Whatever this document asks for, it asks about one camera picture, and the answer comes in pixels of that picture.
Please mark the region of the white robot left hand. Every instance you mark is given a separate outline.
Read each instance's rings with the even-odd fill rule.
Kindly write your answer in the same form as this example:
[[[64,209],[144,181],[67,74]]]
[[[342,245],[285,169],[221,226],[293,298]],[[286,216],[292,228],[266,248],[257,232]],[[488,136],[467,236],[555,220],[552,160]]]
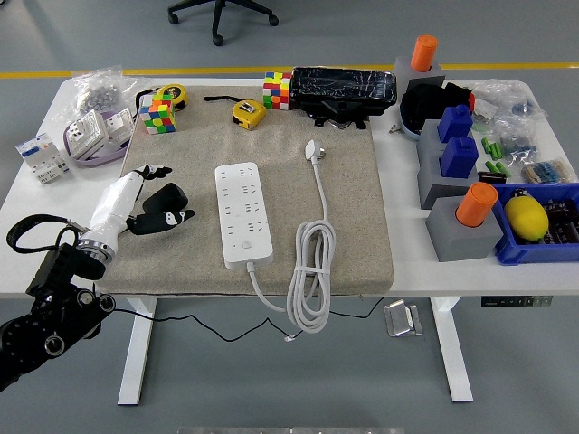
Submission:
[[[90,227],[81,236],[83,242],[91,242],[102,248],[118,249],[118,236],[126,230],[135,235],[147,235],[168,231],[182,222],[195,216],[193,210],[186,210],[187,198],[175,184],[169,184],[180,194],[178,201],[165,198],[161,190],[156,196],[154,212],[146,212],[137,216],[130,216],[135,202],[146,180],[164,178],[172,172],[170,167],[163,165],[143,165],[119,178],[108,187],[100,198],[92,215]]]

